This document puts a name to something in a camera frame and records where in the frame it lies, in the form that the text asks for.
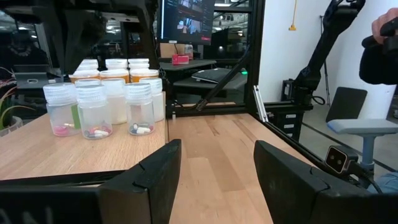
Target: monitor screen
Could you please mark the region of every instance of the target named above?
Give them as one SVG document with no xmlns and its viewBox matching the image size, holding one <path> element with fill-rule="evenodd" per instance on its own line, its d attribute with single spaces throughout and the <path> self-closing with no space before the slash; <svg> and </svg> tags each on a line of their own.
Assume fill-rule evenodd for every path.
<svg viewBox="0 0 398 224">
<path fill-rule="evenodd" d="M 215 0 L 161 0 L 158 41 L 210 45 L 214 4 Z"/>
</svg>

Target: laptop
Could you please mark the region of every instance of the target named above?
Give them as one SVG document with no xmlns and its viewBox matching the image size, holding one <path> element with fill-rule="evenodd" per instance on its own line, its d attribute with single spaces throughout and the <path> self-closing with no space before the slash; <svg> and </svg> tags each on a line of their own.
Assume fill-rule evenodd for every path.
<svg viewBox="0 0 398 224">
<path fill-rule="evenodd" d="M 15 65 L 14 68 L 18 89 L 41 89 L 49 84 L 50 65 Z"/>
</svg>

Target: white pill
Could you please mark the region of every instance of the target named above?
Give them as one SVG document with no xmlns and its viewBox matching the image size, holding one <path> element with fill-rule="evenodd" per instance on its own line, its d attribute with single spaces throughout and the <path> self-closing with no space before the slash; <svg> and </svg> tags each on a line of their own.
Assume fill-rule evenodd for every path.
<svg viewBox="0 0 398 224">
<path fill-rule="evenodd" d="M 150 132 L 150 129 L 149 128 L 142 128 L 146 133 L 149 133 Z"/>
<path fill-rule="evenodd" d="M 106 132 L 106 131 L 101 131 L 101 130 L 95 130 L 95 131 L 94 131 L 94 134 L 95 134 L 95 135 L 100 134 L 100 135 L 102 135 L 102 136 L 108 136 L 108 135 L 109 135 L 108 132 Z"/>
<path fill-rule="evenodd" d="M 145 133 L 145 128 L 138 128 L 137 129 L 137 134 L 144 134 Z"/>
</svg>

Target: pink pill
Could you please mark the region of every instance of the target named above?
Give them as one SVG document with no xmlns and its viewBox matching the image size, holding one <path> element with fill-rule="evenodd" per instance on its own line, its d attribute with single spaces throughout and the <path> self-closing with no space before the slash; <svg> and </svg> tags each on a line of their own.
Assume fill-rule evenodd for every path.
<svg viewBox="0 0 398 224">
<path fill-rule="evenodd" d="M 69 130 L 65 126 L 55 126 L 53 130 L 57 136 L 67 136 L 69 134 Z"/>
</svg>

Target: wooden tabletop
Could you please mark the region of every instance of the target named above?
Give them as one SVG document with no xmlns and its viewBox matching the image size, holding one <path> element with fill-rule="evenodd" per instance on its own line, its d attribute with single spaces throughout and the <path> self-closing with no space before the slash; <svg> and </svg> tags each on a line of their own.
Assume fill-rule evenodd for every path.
<svg viewBox="0 0 398 224">
<path fill-rule="evenodd" d="M 0 180 L 128 169 L 166 141 L 166 121 L 146 136 L 133 136 L 127 123 L 113 134 L 88 140 L 82 134 L 56 137 L 47 114 L 0 138 Z"/>
<path fill-rule="evenodd" d="M 254 166 L 256 140 L 309 163 L 249 114 L 169 120 L 169 137 L 182 139 L 173 224 L 272 223 Z"/>
</svg>

